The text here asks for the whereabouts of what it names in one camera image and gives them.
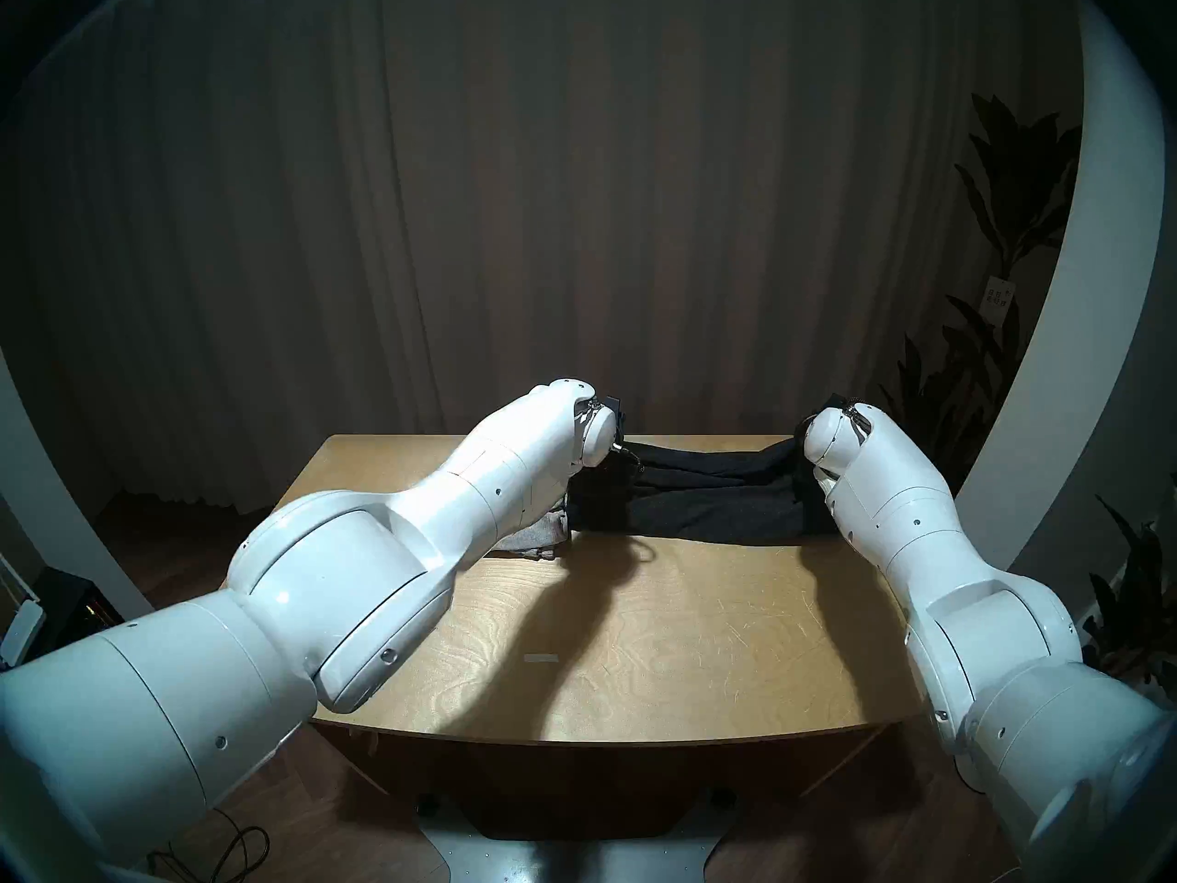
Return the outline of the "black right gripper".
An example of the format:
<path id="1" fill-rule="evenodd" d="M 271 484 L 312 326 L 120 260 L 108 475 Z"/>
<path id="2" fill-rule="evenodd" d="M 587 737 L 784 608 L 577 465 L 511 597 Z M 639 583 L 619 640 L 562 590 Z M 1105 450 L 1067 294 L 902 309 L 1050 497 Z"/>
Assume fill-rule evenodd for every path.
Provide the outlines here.
<path id="1" fill-rule="evenodd" d="M 803 533 L 832 533 L 833 518 L 827 510 L 824 491 L 805 458 L 798 458 L 792 473 L 792 487 Z"/>

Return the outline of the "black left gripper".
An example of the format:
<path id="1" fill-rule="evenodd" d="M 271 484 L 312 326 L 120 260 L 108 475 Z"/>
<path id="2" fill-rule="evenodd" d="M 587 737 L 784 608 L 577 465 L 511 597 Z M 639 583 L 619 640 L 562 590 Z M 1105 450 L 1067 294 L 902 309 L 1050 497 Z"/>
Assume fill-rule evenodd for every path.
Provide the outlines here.
<path id="1" fill-rule="evenodd" d="M 646 496 L 645 464 L 636 449 L 614 444 L 596 466 L 588 467 L 590 505 L 626 505 Z"/>

